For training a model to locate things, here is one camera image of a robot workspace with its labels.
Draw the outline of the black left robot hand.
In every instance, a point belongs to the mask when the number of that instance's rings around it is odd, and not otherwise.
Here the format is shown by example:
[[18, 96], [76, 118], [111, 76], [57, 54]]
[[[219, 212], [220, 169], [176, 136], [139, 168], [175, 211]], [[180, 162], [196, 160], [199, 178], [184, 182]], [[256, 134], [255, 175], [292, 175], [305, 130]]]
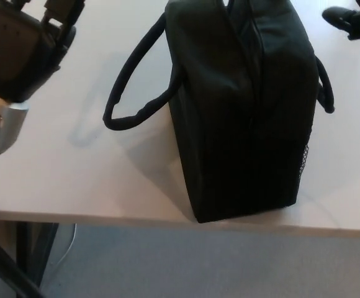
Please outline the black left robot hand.
[[84, 1], [47, 1], [38, 20], [25, 1], [0, 1], [0, 98], [21, 103], [59, 70]]

